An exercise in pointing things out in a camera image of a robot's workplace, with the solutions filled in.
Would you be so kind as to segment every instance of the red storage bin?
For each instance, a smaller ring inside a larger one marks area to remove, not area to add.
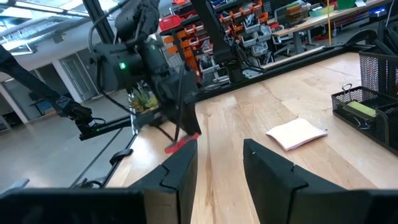
[[[159,20],[159,27],[161,31],[173,29],[178,27],[181,23],[181,18],[177,15],[167,16]]]

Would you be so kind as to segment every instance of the shelf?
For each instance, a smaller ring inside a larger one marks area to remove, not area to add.
[[[243,0],[235,0],[235,1],[233,1],[233,2],[229,2],[229,3],[223,4],[223,5],[221,5],[220,7],[216,7],[216,8],[215,8],[215,11],[216,11],[216,13],[219,13],[219,12],[222,12],[222,11],[225,11],[225,10],[230,10],[230,9],[232,9],[232,8],[234,8],[234,7],[237,7],[237,6],[242,6],[243,4],[244,4],[244,1],[243,1]],[[199,18],[198,15],[191,16],[191,17],[189,17],[188,19],[184,19],[184,20],[181,22],[181,24],[180,24],[178,27],[174,27],[173,30],[174,30],[175,32],[184,30],[184,27],[185,27],[185,26],[187,26],[187,25],[189,25],[189,24],[191,24],[191,23],[193,23],[193,22],[197,22],[197,21],[199,21],[199,20],[200,20],[200,18]],[[172,29],[162,31],[162,32],[160,33],[160,35],[172,35]]]

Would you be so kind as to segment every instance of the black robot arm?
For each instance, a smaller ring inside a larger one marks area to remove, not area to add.
[[[96,125],[91,116],[91,109],[85,108],[52,90],[19,65],[17,60],[2,45],[0,45],[0,71],[8,74],[34,93],[40,94],[51,103],[59,116],[74,120],[82,134],[90,132],[92,127]]]

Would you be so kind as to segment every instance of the door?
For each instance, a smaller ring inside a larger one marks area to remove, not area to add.
[[[75,60],[74,58],[65,58],[62,59],[61,62],[69,77],[73,81],[73,84],[78,90],[80,96],[84,100],[88,100],[97,95],[90,78],[78,60]]]

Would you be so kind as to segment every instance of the workbench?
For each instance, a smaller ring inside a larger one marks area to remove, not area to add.
[[[398,189],[398,157],[333,116],[331,94],[360,85],[359,55],[347,53],[197,103],[198,178],[192,223],[258,223],[243,169],[253,138],[297,165],[347,189]],[[297,117],[328,136],[285,152],[267,130]],[[173,133],[175,126],[163,128]],[[127,187],[162,163],[169,140],[144,127],[107,187]]]
[[[330,20],[334,21],[336,19],[341,19],[343,17],[351,16],[354,14],[359,14],[360,12],[367,11],[372,7],[381,6],[383,4],[387,4],[390,0],[367,0],[365,6],[354,7],[351,9],[344,10],[335,10],[330,13]],[[302,41],[299,32],[303,32],[314,28],[316,26],[326,24],[328,22],[328,15],[317,16],[317,17],[308,17],[305,22],[288,29],[282,29],[277,32],[272,33],[274,37],[283,37],[285,35],[293,34],[293,43],[295,51],[298,54],[304,52],[302,47]]]

